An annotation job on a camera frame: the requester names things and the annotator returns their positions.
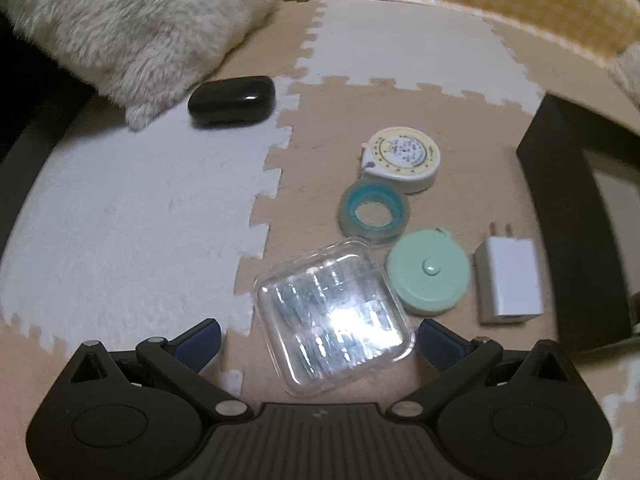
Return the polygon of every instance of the silver screw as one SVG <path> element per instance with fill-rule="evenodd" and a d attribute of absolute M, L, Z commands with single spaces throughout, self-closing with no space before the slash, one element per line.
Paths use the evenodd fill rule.
<path fill-rule="evenodd" d="M 242 400 L 222 400 L 216 404 L 216 411 L 223 416 L 242 415 L 249 407 Z"/>
<path fill-rule="evenodd" d="M 397 416 L 402 417 L 412 417 L 418 416 L 424 411 L 424 408 L 419 402 L 415 402 L 414 400 L 401 400 L 396 402 L 391 407 L 391 412 Z"/>

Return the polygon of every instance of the triangular hole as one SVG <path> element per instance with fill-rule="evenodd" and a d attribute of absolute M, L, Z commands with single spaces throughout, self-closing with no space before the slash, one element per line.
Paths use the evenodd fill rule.
<path fill-rule="evenodd" d="M 542 361 L 542 365 L 536 374 L 540 379 L 549 379 L 550 381 L 562 381 L 563 383 L 567 381 L 567 376 L 562 371 L 562 368 L 558 364 L 555 356 L 550 354 L 545 357 L 545 360 Z"/>
<path fill-rule="evenodd" d="M 78 370 L 71 379 L 72 383 L 84 383 L 85 381 L 96 381 L 107 376 L 107 372 L 102 367 L 100 359 L 96 354 L 87 354 L 82 359 Z"/>

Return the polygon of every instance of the tape roll hole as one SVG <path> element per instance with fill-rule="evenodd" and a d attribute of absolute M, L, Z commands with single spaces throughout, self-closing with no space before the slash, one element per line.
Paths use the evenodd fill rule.
<path fill-rule="evenodd" d="M 355 215 L 363 224 L 371 227 L 385 227 L 393 220 L 388 206 L 382 202 L 363 202 L 356 208 Z"/>

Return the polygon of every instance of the open black box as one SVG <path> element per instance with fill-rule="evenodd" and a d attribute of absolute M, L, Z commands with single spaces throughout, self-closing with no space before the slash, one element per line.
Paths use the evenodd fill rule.
<path fill-rule="evenodd" d="M 517 155 L 542 231 L 559 341 L 569 352 L 629 340 L 639 323 L 587 152 L 640 171 L 639 136 L 547 94 Z"/>

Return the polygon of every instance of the plastic case lid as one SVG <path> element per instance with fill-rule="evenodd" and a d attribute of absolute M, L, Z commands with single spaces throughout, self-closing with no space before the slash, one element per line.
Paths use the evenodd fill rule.
<path fill-rule="evenodd" d="M 273 363 L 295 396 L 378 370 L 414 346 L 383 266 L 358 238 L 259 276 L 254 300 Z"/>

